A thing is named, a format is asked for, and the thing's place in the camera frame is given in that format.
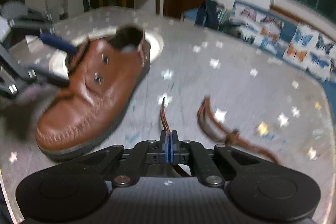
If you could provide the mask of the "brown shoelace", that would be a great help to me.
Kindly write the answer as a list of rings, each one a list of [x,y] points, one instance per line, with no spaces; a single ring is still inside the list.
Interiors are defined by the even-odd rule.
[[[221,132],[222,137],[218,137],[211,129],[210,125],[207,124],[208,120],[211,121],[212,125],[214,125],[214,127]],[[247,140],[240,137],[239,130],[231,130],[225,125],[216,121],[213,111],[211,110],[210,96],[205,96],[203,98],[203,101],[197,112],[197,121],[202,132],[212,141],[219,144],[224,144],[225,146],[236,146],[243,148],[258,155],[265,156],[273,163],[281,165],[279,158],[270,150],[248,142]]]

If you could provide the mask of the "brown leather shoe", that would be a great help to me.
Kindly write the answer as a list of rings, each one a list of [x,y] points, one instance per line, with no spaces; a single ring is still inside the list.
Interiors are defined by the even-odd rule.
[[[35,139],[40,150],[54,161],[92,150],[118,128],[145,76],[109,81],[95,77],[91,83],[70,77],[38,121]]]

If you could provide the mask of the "dark blue bag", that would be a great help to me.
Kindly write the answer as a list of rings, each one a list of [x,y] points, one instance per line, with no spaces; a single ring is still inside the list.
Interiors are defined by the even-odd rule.
[[[201,3],[197,10],[195,25],[218,30],[224,20],[226,8],[213,0]]]

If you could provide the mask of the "butterfly pillow left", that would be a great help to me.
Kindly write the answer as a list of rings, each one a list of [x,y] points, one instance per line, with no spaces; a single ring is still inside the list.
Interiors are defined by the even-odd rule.
[[[276,55],[281,51],[280,35],[284,21],[245,4],[234,4],[232,23],[239,23],[238,38]]]

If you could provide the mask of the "butterfly pillow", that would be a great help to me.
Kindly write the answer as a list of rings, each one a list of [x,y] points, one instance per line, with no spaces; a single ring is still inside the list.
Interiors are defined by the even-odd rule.
[[[305,24],[298,24],[282,58],[322,81],[335,81],[335,42]]]
[[[234,4],[232,23],[239,23],[238,38],[276,55],[281,51],[280,35],[284,21],[245,4]]]

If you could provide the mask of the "blue sofa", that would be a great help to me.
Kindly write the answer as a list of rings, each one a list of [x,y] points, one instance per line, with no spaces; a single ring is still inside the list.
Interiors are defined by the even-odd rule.
[[[258,48],[258,47],[254,46],[254,45],[252,45],[252,46],[254,46],[255,48],[257,48],[259,50],[266,51],[266,52],[270,53],[271,55],[273,55],[274,57],[278,57],[280,60],[285,61],[282,58],[282,56],[283,56],[285,50],[287,49],[287,47],[288,47],[288,45],[289,45],[289,43],[290,43],[290,41],[291,41],[291,39],[292,39],[292,37],[293,37],[293,35],[295,33],[295,30],[297,29],[298,24],[300,24],[301,22],[299,22],[299,23],[293,23],[290,20],[285,19],[283,16],[277,15],[275,12],[272,12],[270,10],[263,9],[263,8],[258,7],[256,5],[253,5],[251,3],[244,2],[242,0],[236,0],[236,1],[234,1],[234,4],[238,4],[238,3],[245,4],[245,5],[249,6],[249,7],[255,8],[257,11],[264,12],[265,14],[268,14],[268,15],[273,15],[276,18],[281,19],[281,20],[284,21],[285,25],[284,25],[284,27],[282,29],[282,32],[281,32],[281,35],[280,35],[280,39],[281,39],[281,41],[280,41],[280,43],[281,43],[281,51],[279,53],[277,53],[276,55],[274,55],[273,53],[268,52],[268,51],[266,51],[264,49]],[[232,23],[231,22],[231,16],[234,14],[234,4],[233,4],[232,9],[226,9],[226,13],[224,15],[224,20],[220,24],[219,29],[215,30],[215,31],[222,32],[222,33],[225,33],[225,34],[228,34],[230,36],[238,38],[236,29],[238,28],[238,26],[240,26],[240,24],[239,23]],[[198,10],[198,8],[191,9],[191,10],[183,12],[182,15],[181,15],[181,20],[189,19],[189,20],[194,20],[195,21],[196,16],[197,16],[197,10]],[[288,63],[288,62],[286,62],[286,63],[289,64],[289,65],[294,66],[297,69],[300,69],[299,67],[297,67],[297,66],[295,66],[295,65],[293,65],[291,63]],[[322,87],[324,88],[324,90],[326,92],[327,99],[328,99],[328,101],[329,101],[329,103],[331,105],[331,109],[334,110],[335,109],[335,81],[334,82],[331,82],[331,81],[322,81],[322,80],[314,77],[310,73],[308,73],[306,71],[304,71],[304,72],[306,74],[310,75],[311,77],[315,78],[322,85]]]

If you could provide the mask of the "butterfly pillow right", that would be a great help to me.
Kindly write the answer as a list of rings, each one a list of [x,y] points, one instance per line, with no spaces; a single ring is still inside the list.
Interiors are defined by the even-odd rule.
[[[335,42],[305,24],[298,24],[282,58],[322,81],[335,81]]]

